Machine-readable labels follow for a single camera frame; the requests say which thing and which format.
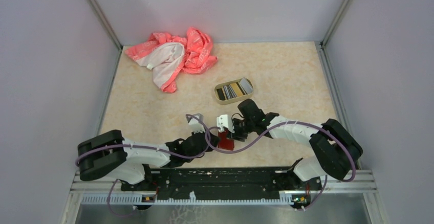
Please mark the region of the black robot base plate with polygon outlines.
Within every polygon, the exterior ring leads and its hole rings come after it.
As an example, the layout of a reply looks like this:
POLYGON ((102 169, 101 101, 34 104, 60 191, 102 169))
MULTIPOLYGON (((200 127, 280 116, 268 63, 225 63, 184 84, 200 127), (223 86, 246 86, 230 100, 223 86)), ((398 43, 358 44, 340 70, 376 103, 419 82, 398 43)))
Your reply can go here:
POLYGON ((319 177, 301 181, 291 166, 242 168, 150 169, 144 181, 121 182, 121 191, 157 192, 157 199, 186 199, 193 192, 199 200, 277 199, 281 191, 320 190, 319 177))

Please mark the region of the red card holder wallet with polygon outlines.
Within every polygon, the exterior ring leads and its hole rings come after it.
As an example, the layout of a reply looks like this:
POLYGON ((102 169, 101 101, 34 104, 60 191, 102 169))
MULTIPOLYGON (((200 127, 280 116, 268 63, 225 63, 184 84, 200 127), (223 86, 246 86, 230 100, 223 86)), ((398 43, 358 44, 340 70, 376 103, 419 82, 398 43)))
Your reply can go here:
POLYGON ((228 138, 230 131, 225 129, 223 132, 218 133, 218 137, 220 139, 218 143, 218 148, 228 151, 234 151, 234 140, 228 138))

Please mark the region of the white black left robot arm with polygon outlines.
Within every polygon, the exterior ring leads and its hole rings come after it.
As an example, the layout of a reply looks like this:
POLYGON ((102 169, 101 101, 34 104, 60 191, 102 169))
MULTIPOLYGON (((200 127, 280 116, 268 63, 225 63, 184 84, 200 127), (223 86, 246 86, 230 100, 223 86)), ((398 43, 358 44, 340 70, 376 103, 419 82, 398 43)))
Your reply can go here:
POLYGON ((103 177, 149 189, 154 182, 149 167, 177 168, 212 151, 220 138, 205 133, 192 133, 186 139, 176 139, 160 145, 138 143, 122 136, 120 130, 111 130, 88 139, 77 146, 81 181, 95 181, 103 177))

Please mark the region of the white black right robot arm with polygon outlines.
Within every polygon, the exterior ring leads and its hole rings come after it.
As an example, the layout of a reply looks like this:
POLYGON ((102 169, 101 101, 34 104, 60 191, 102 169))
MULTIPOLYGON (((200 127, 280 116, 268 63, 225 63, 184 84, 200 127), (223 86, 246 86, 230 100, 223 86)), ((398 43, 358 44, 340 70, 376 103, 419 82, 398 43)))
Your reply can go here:
POLYGON ((328 119, 312 124, 290 120, 278 113, 266 114, 252 99, 237 107, 241 118, 221 115, 216 120, 219 131, 228 131, 229 139, 244 141, 254 132, 259 138, 286 139, 313 150, 314 156, 299 160, 288 175, 292 188, 302 189, 308 180, 325 175, 344 182, 354 179, 356 162, 363 149, 339 121, 328 119))

